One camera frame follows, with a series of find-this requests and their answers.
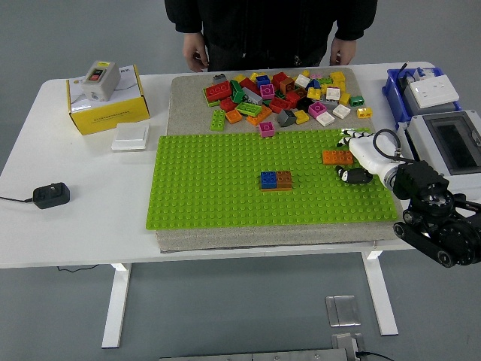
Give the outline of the person's right hand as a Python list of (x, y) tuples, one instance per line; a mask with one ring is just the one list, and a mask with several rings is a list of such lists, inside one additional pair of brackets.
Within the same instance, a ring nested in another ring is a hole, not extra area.
[(208, 57), (201, 32), (183, 35), (183, 57), (188, 68), (193, 72), (203, 72), (208, 69)]

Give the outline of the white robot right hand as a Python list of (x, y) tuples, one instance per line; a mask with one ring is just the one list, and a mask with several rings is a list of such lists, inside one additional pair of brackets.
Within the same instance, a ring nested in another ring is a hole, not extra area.
[(338, 147), (348, 146), (361, 167), (345, 169), (338, 165), (335, 169), (340, 179), (348, 184), (366, 184), (378, 175), (383, 185), (392, 190), (401, 164), (398, 136), (390, 129), (381, 129), (375, 134), (345, 129), (343, 134), (345, 137), (339, 141)]

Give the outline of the person's left hand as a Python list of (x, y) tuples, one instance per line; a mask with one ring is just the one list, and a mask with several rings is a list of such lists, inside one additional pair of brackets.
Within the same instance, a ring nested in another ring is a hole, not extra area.
[(355, 56), (357, 40), (345, 41), (334, 37), (331, 43), (331, 54), (329, 65), (348, 65)]

